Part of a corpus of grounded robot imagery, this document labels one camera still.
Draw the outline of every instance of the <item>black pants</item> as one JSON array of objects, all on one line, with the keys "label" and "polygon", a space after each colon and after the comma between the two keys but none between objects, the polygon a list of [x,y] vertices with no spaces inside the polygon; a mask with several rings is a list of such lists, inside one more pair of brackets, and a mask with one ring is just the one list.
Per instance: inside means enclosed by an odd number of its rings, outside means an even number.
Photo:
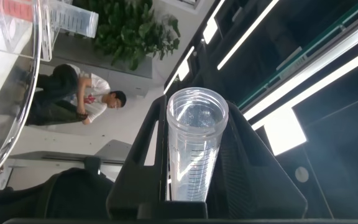
[{"label": "black pants", "polygon": [[52,125],[82,121],[76,106],[63,100],[77,92],[78,76],[69,65],[57,66],[51,75],[39,74],[27,125]]}]

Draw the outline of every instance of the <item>measuring beaker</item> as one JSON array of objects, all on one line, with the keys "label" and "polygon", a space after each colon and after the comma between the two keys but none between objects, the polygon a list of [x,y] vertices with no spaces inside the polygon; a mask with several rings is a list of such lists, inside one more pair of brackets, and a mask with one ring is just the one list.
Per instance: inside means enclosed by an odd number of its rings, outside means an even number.
[{"label": "measuring beaker", "polygon": [[185,88],[167,108],[172,200],[205,201],[229,108],[205,88]]}]

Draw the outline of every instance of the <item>clear plastic cup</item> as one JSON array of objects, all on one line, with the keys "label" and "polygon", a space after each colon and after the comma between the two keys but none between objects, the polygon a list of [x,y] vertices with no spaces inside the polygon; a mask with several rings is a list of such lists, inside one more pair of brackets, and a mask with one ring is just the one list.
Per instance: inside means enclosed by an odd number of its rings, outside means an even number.
[{"label": "clear plastic cup", "polygon": [[48,6],[53,27],[95,37],[99,14],[56,0],[49,0]]},{"label": "clear plastic cup", "polygon": [[229,108],[205,88],[185,88],[168,102],[172,200],[205,201]]}]

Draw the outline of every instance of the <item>black bag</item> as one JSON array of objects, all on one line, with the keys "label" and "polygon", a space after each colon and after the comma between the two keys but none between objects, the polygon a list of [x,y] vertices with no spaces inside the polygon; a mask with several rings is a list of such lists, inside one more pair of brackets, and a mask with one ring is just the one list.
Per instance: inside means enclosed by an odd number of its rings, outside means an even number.
[{"label": "black bag", "polygon": [[12,218],[108,220],[109,179],[72,168],[26,190],[0,190],[0,224]]}]

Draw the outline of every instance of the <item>clear acrylic container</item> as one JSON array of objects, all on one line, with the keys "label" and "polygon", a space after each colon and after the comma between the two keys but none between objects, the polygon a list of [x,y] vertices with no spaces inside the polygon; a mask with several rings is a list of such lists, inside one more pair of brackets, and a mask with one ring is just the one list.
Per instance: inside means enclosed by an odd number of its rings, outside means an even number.
[{"label": "clear acrylic container", "polygon": [[205,201],[229,108],[205,88],[185,88],[168,102],[172,200]]},{"label": "clear acrylic container", "polygon": [[39,5],[37,14],[40,14],[42,18],[36,23],[42,29],[41,59],[52,58],[49,10],[46,2],[47,0],[0,0],[0,51],[23,57],[34,57],[32,51],[33,10],[37,3]]},{"label": "clear acrylic container", "polygon": [[95,37],[99,15],[64,2],[49,0],[50,22],[59,27],[87,37]]}]

